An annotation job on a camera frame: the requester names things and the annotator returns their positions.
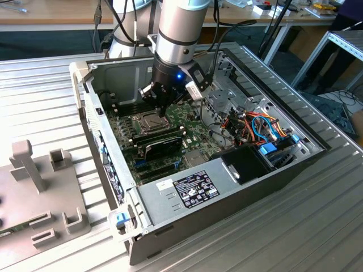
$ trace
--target yellow tool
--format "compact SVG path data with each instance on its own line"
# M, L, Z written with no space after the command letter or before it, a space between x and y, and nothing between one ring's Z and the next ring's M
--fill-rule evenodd
M321 10L336 10L335 6L329 4L315 3L313 4L313 6Z

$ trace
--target open computer chassis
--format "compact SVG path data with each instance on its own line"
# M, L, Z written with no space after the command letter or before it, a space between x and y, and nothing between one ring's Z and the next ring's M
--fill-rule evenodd
M83 120L92 134L90 145L97 148L96 164L102 164L100 175L107 177L108 201L117 207L109 215L111 230L125 243L131 265L280 190L330 149L231 51L218 54L204 104L186 96L165 118L138 94L150 83L153 56L87 63ZM197 60L206 70L211 58ZM255 93L246 91L240 78ZM271 128L258 144L239 139L238 118L251 112L276 119L260 119L260 133L275 122L286 136Z

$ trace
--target table leg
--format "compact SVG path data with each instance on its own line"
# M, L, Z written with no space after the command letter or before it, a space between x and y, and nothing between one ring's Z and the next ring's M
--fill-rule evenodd
M302 68L300 69L300 71L298 72L298 74L296 75L294 80L292 81L292 83L291 83L292 87L295 87L297 85L297 83L300 82L301 78L306 74L306 72L308 71L310 66L313 64L315 59L318 57L320 52L323 50L325 45L329 42L329 39L328 39L329 34L330 34L329 32L326 32L325 35L323 36L323 38L320 40L319 44L315 47L315 49L312 52L312 54L310 55L310 57L307 59L305 64L302 66Z
M273 42L270 50L268 51L265 60L263 61L267 66L273 60L277 50L279 49L280 45L282 44L284 38L288 34L290 30L291 24L286 24L285 26L281 27L280 31L278 32L275 41Z
M357 74L357 76L350 82L350 84L347 86L347 90L351 90L351 88L354 86L354 84L357 83L357 81L363 77L363 70L360 71L359 74Z

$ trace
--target person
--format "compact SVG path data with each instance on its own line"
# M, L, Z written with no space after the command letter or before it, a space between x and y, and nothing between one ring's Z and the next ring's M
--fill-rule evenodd
M358 22L363 21L363 0L345 0L339 9L333 24L330 26L330 31L343 30L351 27ZM363 23L353 27L352 30L362 30ZM314 95L320 95L327 92L338 78L345 72L349 65L355 60L355 57L340 49L336 44L329 41L321 53L318 55L314 63L308 69L304 79L298 84L297 89L304 91L309 88L318 76L324 65L327 63L331 55L339 50L332 65L326 73L320 78L318 87L313 92Z

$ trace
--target wooden desk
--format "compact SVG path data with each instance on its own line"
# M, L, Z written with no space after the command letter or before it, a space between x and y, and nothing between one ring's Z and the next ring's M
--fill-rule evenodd
M27 13L21 13L0 7L0 31L54 31L94 29L93 17L98 0L23 0ZM271 17L259 16L252 12L252 7L239 8L224 3L220 9L222 22L237 23L243 20L256 20L253 26L267 26ZM275 38L265 63L270 64L291 26L328 26L332 19L318 19L307 15L306 11L286 16L281 22L281 29ZM213 8L209 8L204 27L215 27ZM102 24L99 29L112 29L113 17L105 4L102 5Z

